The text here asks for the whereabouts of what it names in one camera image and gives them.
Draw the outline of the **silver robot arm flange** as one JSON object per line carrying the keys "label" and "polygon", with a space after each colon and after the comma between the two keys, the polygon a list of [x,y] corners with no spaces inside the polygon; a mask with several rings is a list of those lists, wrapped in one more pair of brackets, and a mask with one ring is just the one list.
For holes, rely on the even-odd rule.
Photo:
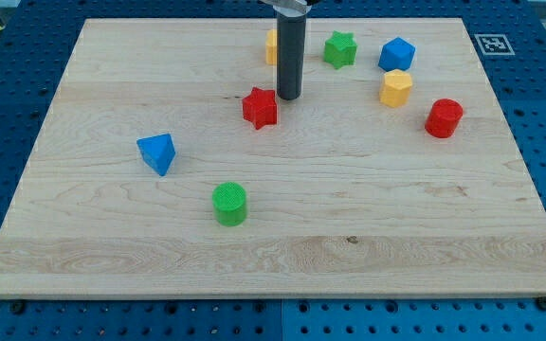
{"label": "silver robot arm flange", "polygon": [[302,16],[308,13],[311,8],[320,0],[261,0],[263,3],[272,6],[273,9],[285,16]]}

